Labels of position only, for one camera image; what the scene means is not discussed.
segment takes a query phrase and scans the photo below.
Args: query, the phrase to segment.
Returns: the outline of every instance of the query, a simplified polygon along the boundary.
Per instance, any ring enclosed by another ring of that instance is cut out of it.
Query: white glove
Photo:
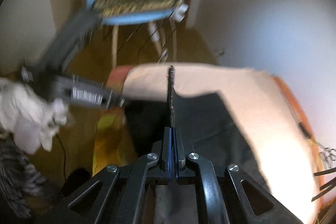
[[[61,99],[49,104],[29,86],[0,78],[0,128],[12,132],[15,144],[26,153],[35,154],[41,145],[50,151],[67,114]]]

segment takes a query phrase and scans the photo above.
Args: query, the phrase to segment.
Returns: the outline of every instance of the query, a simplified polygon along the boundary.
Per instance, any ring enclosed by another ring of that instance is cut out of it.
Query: black fabric
[[[195,98],[174,95],[175,128],[181,130],[184,148],[194,150],[222,167],[241,166],[256,182],[269,191],[259,173],[251,148],[239,132],[217,94]],[[125,108],[127,126],[139,156],[151,152],[152,144],[163,138],[169,125],[164,102],[132,102]]]

